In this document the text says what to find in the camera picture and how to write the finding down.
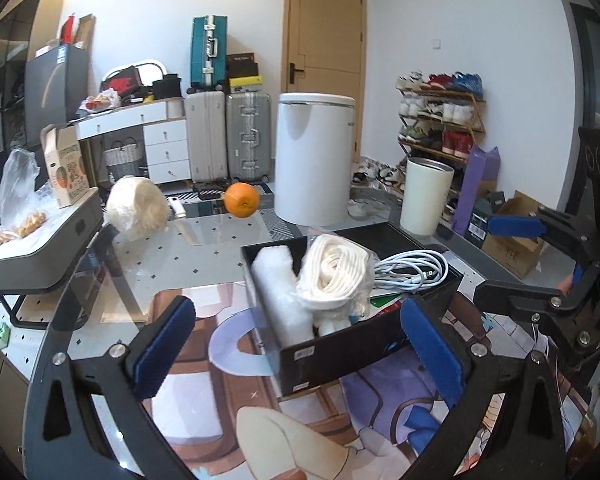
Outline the person right hand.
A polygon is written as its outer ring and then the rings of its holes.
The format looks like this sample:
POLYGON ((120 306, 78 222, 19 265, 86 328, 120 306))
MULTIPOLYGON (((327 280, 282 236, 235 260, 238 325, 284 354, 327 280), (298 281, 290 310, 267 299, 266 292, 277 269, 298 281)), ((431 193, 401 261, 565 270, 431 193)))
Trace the person right hand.
POLYGON ((568 275, 566 276, 557 286, 557 288, 560 290, 560 292, 567 296, 570 292, 571 289, 573 289, 573 276, 572 275, 568 275))

